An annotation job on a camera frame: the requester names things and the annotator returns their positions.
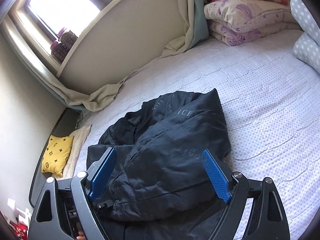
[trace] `bed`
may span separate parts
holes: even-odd
[[[92,124],[75,174],[86,170],[87,148],[142,102],[177,90],[206,93],[216,88],[232,152],[225,162],[249,179],[274,179],[297,240],[320,206],[320,75],[295,58],[300,30],[283,30],[229,47],[211,38],[177,56],[157,58],[127,80],[116,100],[85,115]],[[241,239],[247,203],[234,239]]]

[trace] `yellow patterned pillow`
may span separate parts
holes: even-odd
[[[50,136],[48,145],[42,159],[42,173],[52,172],[62,177],[62,171],[66,166],[72,148],[73,136]]]

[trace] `polka dot pillow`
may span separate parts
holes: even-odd
[[[320,46],[303,33],[293,47],[293,54],[320,73]]]
[[[291,0],[291,12],[301,28],[320,46],[320,29],[301,0]]]

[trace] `window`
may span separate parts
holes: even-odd
[[[77,36],[112,0],[28,0],[25,9],[51,41],[62,28]]]
[[[64,62],[51,55],[62,28],[78,37],[112,0],[17,0],[9,11],[12,23],[41,62],[57,77]]]

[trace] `windowsill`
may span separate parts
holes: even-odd
[[[49,71],[59,77],[61,64],[51,56],[50,46],[52,41],[25,11],[24,4],[26,1],[17,0],[8,15],[30,48],[37,54]]]
[[[4,36],[8,38],[15,51],[26,65],[34,69],[34,72],[40,73],[41,76],[44,76],[47,80],[57,80],[32,51],[8,15],[4,17],[0,27],[2,32],[5,34]]]

